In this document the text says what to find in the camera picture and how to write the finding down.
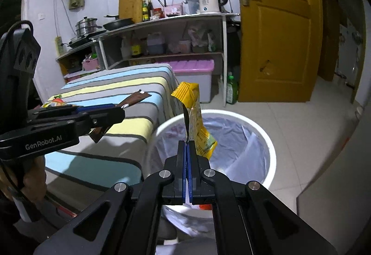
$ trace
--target stainless steel pot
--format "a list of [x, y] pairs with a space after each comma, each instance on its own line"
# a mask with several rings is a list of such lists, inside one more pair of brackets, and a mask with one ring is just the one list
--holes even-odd
[[85, 36], [89, 33], [95, 32], [97, 28], [102, 28], [95, 23], [96, 21], [97, 18], [88, 17], [84, 17], [84, 19], [78, 21], [75, 25], [77, 37]]

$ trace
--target black cable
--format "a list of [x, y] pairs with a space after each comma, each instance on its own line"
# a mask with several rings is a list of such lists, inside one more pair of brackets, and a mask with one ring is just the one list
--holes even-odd
[[[13, 186], [13, 188], [17, 191], [17, 193], [28, 203], [30, 203], [32, 206], [35, 206], [34, 203], [32, 203], [32, 201], [30, 201], [28, 199], [28, 197], [25, 196], [25, 194], [18, 188], [18, 186], [13, 182], [12, 178], [10, 177], [8, 171], [6, 170], [5, 168], [5, 165], [3, 163], [3, 161], [0, 159], [0, 165], [1, 165], [1, 169], [3, 170], [4, 174], [5, 174], [5, 177], [8, 179], [9, 183]], [[38, 210], [38, 208], [36, 208], [36, 210], [40, 213], [41, 217], [45, 220], [45, 222], [47, 224], [49, 224], [51, 227], [55, 228], [56, 230], [59, 230], [58, 227], [56, 227], [55, 225], [53, 225], [53, 223], [51, 221], [49, 221], [46, 216], [44, 214], [42, 214], [40, 212], [40, 210]]]
[[33, 25], [31, 23], [31, 21], [29, 20], [21, 20], [21, 21], [18, 21], [18, 22], [15, 22], [10, 28], [9, 30], [7, 31], [6, 33], [6, 36], [4, 38], [4, 41], [3, 41], [3, 44], [1, 45], [1, 48], [0, 48], [0, 59], [1, 57], [3, 56], [3, 52], [4, 52], [4, 49], [5, 49], [5, 45], [8, 43], [8, 40], [10, 38], [10, 36], [14, 33], [14, 31], [16, 29], [19, 28], [19, 25], [23, 25], [23, 24], [27, 24], [29, 27], [30, 27], [30, 31], [31, 31], [31, 34], [33, 35]]

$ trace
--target wooden cutting board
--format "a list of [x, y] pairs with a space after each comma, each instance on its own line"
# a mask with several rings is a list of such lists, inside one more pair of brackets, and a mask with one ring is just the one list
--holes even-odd
[[120, 19], [132, 18], [134, 23], [142, 21], [143, 0], [118, 0]]

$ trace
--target yellow wrapper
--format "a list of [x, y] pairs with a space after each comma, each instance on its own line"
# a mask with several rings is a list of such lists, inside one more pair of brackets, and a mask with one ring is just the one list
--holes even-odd
[[187, 137], [187, 141], [194, 140], [197, 154], [210, 159], [218, 143], [202, 122], [198, 84], [181, 82], [171, 95], [179, 99], [187, 108], [189, 115], [189, 137]]

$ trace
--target purple storage box lid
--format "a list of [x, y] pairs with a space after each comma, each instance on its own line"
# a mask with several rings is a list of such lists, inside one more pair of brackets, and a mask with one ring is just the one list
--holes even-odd
[[214, 60], [162, 61], [161, 63], [169, 64], [174, 73], [212, 72], [214, 70]]

